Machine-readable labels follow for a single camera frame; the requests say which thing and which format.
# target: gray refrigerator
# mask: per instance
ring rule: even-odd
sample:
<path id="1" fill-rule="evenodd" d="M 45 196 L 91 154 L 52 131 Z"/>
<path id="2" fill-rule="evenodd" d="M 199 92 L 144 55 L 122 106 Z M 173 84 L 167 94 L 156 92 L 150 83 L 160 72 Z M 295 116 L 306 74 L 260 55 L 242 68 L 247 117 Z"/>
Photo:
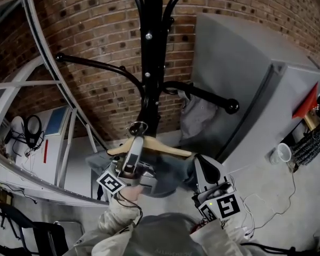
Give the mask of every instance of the gray refrigerator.
<path id="1" fill-rule="evenodd" d="M 229 172 L 266 156 L 301 121 L 294 111 L 318 83 L 320 67 L 279 33 L 259 23 L 200 14 L 191 77 L 196 86 L 236 99 L 233 115 L 218 109 L 183 147 L 216 158 Z"/>

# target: person's hand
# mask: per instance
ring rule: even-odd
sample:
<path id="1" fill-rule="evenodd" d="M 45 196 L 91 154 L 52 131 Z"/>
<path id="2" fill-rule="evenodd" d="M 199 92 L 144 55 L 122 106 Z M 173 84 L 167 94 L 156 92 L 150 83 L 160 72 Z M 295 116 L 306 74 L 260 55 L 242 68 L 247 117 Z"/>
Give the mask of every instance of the person's hand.
<path id="1" fill-rule="evenodd" d="M 129 201 L 137 201 L 139 194 L 142 193 L 143 186 L 138 185 L 135 187 L 125 187 L 119 193 Z"/>

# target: concrete floor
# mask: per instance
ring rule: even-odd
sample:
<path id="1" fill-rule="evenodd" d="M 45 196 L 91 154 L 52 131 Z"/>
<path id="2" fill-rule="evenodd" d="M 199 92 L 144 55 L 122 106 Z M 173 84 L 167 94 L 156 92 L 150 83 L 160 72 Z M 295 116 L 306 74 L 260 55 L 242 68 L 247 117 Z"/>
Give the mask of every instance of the concrete floor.
<path id="1" fill-rule="evenodd" d="M 276 212 L 283 212 L 289 205 L 289 196 L 294 191 L 292 175 L 285 164 L 273 166 L 263 158 L 250 167 L 232 174 L 236 188 L 253 213 L 255 226 L 260 227 Z M 314 245 L 313 234 L 320 230 L 320 155 L 308 166 L 301 167 L 294 174 L 296 193 L 291 198 L 291 207 L 284 215 L 275 216 L 265 227 L 257 229 L 254 238 L 261 244 L 298 250 Z M 191 200 L 192 193 L 183 189 L 162 199 L 141 196 L 139 204 L 144 215 L 164 212 L 182 212 L 200 218 Z M 94 228 L 99 215 L 105 207 L 73 207 L 32 201 L 16 196 L 14 205 L 27 217 L 34 221 L 54 222 L 56 220 L 78 220 L 85 231 Z M 240 227 L 245 212 L 239 217 Z M 252 221 L 248 215 L 245 226 L 250 228 Z M 9 226 L 0 229 L 0 244 L 18 247 L 17 241 Z M 33 242 L 28 247 L 35 249 Z"/>

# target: wooden hanger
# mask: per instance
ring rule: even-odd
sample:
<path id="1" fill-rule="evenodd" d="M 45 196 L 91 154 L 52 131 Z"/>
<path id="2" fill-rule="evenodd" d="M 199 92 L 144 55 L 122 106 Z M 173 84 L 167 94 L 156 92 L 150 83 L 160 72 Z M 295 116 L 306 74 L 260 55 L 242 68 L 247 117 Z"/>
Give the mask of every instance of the wooden hanger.
<path id="1" fill-rule="evenodd" d="M 165 144 L 158 141 L 156 138 L 149 137 L 149 136 L 144 136 L 143 138 L 144 138 L 144 141 L 143 141 L 144 148 L 151 149 L 154 151 L 161 151 L 163 153 L 177 155 L 177 156 L 189 157 L 192 155 L 190 151 L 184 151 L 184 150 L 166 146 Z M 107 151 L 107 153 L 112 156 L 115 156 L 121 153 L 127 153 L 130 147 L 132 146 L 133 139 L 134 138 L 127 139 L 127 141 L 123 145 L 115 149 L 110 149 Z"/>

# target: sleeve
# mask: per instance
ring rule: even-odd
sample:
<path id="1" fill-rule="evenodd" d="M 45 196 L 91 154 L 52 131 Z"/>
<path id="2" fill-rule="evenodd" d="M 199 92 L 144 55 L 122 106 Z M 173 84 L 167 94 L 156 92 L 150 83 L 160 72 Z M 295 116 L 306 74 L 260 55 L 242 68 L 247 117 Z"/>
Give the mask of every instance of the sleeve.
<path id="1" fill-rule="evenodd" d="M 97 228 L 86 232 L 64 256 L 91 255 L 96 244 L 128 227 L 140 215 L 137 208 L 130 207 L 133 206 L 131 203 L 119 202 L 112 198 L 108 209 L 100 216 Z"/>
<path id="2" fill-rule="evenodd" d="M 201 245 L 208 256 L 264 256 L 262 251 L 248 249 L 234 242 L 222 229 L 219 220 L 208 223 L 191 234 L 194 242 Z"/>

